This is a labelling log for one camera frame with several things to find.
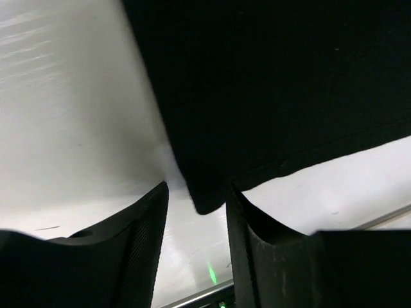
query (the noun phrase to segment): white surface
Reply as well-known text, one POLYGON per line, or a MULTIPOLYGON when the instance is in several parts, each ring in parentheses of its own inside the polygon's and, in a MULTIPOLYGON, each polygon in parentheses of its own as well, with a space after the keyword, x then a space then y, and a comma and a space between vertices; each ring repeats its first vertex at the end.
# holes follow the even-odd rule
MULTIPOLYGON (((116 3, 0 0, 0 228, 68 236, 166 179, 160 307, 212 286, 209 268, 231 278, 225 211, 196 214, 116 3)), ((402 139, 245 194, 301 232, 355 227, 411 203, 410 151, 402 139)))

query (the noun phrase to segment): black fabric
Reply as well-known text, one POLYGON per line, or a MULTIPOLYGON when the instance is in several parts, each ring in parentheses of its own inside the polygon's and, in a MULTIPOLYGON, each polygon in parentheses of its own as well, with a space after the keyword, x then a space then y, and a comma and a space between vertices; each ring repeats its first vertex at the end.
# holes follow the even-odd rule
POLYGON ((123 0, 197 211, 411 134, 408 0, 123 0))
POLYGON ((239 308, 406 308, 411 231, 321 231, 302 235, 227 196, 239 308))
POLYGON ((168 208, 158 185, 69 238, 0 231, 0 307, 149 308, 168 208))

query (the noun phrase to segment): black rubber piece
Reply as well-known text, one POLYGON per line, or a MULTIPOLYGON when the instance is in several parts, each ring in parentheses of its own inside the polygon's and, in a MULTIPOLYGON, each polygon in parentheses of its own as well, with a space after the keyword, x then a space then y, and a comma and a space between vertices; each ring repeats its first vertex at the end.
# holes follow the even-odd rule
POLYGON ((0 307, 149 308, 167 208, 161 183, 69 238, 0 231, 0 307))
POLYGON ((235 188, 227 223, 238 308, 406 308, 411 231, 300 234, 235 188))

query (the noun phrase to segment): green light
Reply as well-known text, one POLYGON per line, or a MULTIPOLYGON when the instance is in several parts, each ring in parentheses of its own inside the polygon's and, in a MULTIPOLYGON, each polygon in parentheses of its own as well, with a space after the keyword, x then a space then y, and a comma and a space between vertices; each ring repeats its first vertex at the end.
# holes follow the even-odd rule
POLYGON ((213 284, 217 284, 217 277, 216 273, 213 271, 213 268, 211 267, 210 264, 208 264, 208 272, 210 273, 211 280, 213 281, 213 284))

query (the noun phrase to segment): dark fabric edge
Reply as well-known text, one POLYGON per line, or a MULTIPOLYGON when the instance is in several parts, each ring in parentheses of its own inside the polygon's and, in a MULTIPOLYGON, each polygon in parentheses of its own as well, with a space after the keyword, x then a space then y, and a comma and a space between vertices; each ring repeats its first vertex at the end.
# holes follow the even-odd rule
POLYGON ((207 194, 193 194, 188 187, 196 211, 200 215, 214 212, 225 203, 227 185, 234 183, 241 191, 252 189, 273 178, 291 175, 297 171, 339 157, 369 150, 411 135, 411 120, 405 118, 388 126, 362 131, 348 137, 320 144, 315 148, 290 155, 283 161, 270 162, 225 179, 216 189, 207 194))

